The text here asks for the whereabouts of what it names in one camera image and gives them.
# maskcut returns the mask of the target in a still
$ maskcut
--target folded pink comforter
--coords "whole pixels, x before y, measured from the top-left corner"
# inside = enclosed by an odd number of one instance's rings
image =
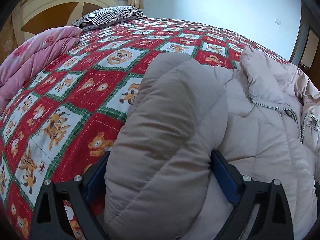
[[[46,30],[14,50],[0,66],[0,114],[34,76],[79,42],[81,29],[65,26]]]

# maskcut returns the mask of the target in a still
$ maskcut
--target beige puffer jacket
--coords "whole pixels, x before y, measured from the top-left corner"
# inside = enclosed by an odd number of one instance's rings
[[[309,231],[319,91],[296,66],[251,47],[240,65],[202,66],[175,53],[150,64],[107,164],[104,227],[113,240],[214,239],[233,207],[210,172],[212,149],[254,180],[279,179],[295,239]]]

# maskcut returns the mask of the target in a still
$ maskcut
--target cream headboard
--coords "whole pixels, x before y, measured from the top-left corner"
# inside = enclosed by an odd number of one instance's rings
[[[112,6],[119,6],[116,0],[30,0],[21,7],[13,28],[26,41],[47,29],[71,25],[89,12]]]

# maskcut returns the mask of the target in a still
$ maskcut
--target bedspread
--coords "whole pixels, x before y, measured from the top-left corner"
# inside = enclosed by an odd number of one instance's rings
[[[158,54],[187,53],[202,65],[240,68],[247,45],[287,63],[239,34],[189,21],[137,19],[83,33],[78,47],[26,84],[0,118],[0,197],[18,234],[29,237],[45,179],[83,174],[113,146]]]

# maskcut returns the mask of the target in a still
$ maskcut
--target silver bolt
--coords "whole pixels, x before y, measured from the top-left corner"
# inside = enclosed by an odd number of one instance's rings
[[[82,176],[81,175],[76,175],[76,176],[74,176],[74,178],[73,178],[73,180],[74,181],[81,181],[81,179],[82,179]]]
[[[280,185],[281,185],[281,182],[279,181],[279,179],[275,179],[275,180],[273,181],[273,183],[274,183],[275,185],[277,185],[277,186],[280,186]]]
[[[51,183],[51,179],[46,179],[43,184],[45,184],[46,186],[48,186],[50,183]]]
[[[242,178],[244,181],[247,181],[247,182],[251,181],[251,177],[249,175],[243,175]]]

